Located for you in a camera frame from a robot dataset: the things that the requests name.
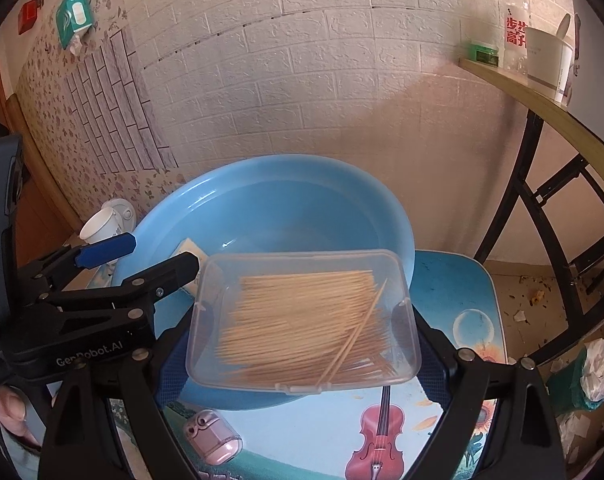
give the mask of wooden door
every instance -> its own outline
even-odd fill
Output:
[[[0,75],[0,123],[12,130],[9,122]],[[50,205],[28,172],[24,173],[15,228],[18,267],[58,249],[72,234],[68,222]]]

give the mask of floral wallpaper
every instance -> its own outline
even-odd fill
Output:
[[[72,117],[72,101],[64,80],[86,54],[123,28],[127,18],[123,0],[88,1],[94,27],[82,38],[85,48],[80,55],[62,49],[53,11],[44,18],[16,94],[42,157],[80,218],[87,220],[103,202],[116,196],[130,200],[138,216],[143,217],[166,195],[198,176],[202,168],[186,164],[179,170],[101,174],[94,153],[82,140],[83,126]]]

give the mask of yellow sponge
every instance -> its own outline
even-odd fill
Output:
[[[199,259],[200,269],[201,269],[202,265],[204,264],[204,262],[207,260],[207,254],[203,250],[201,250],[199,247],[197,247],[195,242],[193,240],[191,240],[190,238],[187,238],[186,240],[182,241],[182,243],[179,244],[178,248],[175,249],[175,251],[173,252],[173,254],[171,256],[177,256],[178,254],[181,254],[181,253],[195,254],[195,256],[197,256],[197,258]],[[195,280],[187,283],[182,288],[185,291],[187,291],[191,296],[193,296],[193,298],[197,298],[197,286],[198,285],[199,285],[199,272],[197,273]]]

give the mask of white paper cup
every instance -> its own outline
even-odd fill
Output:
[[[561,102],[569,77],[573,48],[553,34],[527,27],[528,86]]]
[[[112,207],[97,211],[82,228],[80,238],[88,244],[122,234],[122,220]]]

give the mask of sunflower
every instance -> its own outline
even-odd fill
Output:
[[[485,400],[480,409],[480,415],[477,417],[476,428],[474,434],[488,433],[493,420],[493,412],[495,411],[495,400]]]
[[[474,346],[473,350],[485,361],[506,364],[504,350],[493,343],[480,343]]]

